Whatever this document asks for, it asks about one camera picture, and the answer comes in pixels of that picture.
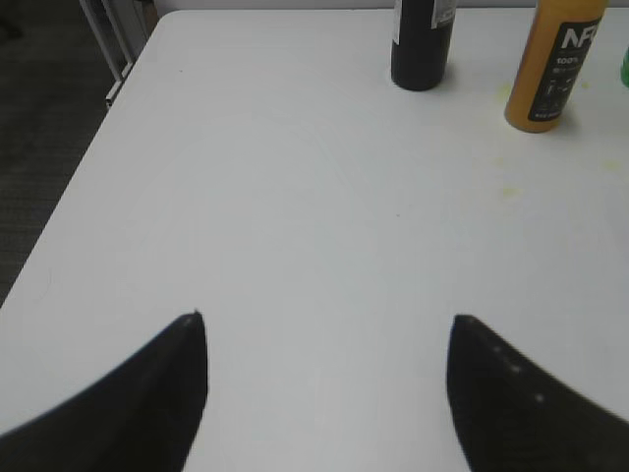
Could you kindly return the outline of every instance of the table surface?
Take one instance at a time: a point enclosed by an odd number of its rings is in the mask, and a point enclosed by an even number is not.
[[[467,470],[456,313],[629,418],[629,11],[545,135],[502,118],[532,16],[459,11],[423,93],[388,10],[165,17],[0,312],[0,430],[195,308],[188,471]]]

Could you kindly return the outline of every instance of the carpet floor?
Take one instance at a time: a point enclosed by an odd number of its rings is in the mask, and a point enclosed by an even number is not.
[[[77,0],[21,0],[19,9],[24,37],[0,42],[0,306],[104,118],[113,84]]]

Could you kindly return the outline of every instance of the yellow stain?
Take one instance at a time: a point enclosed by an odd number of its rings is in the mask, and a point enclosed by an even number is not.
[[[511,84],[505,83],[500,86],[500,88],[495,93],[495,98],[501,103],[506,102],[509,99],[509,95],[511,94],[511,90],[513,86]]]
[[[502,198],[504,200],[513,199],[520,194],[522,194],[522,191],[513,187],[505,187],[502,189]]]
[[[602,168],[609,172],[620,172],[622,170],[622,163],[617,160],[606,160],[602,164]]]

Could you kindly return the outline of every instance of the white wall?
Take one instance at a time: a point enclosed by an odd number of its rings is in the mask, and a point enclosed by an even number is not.
[[[535,0],[459,0],[461,7],[527,7]],[[164,15],[173,10],[236,8],[391,8],[393,0],[155,0]],[[629,6],[629,0],[610,0],[611,6]]]

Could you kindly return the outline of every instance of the orange bottle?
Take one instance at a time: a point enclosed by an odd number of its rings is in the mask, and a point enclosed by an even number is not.
[[[559,123],[597,33],[607,0],[540,0],[504,113],[530,133]]]

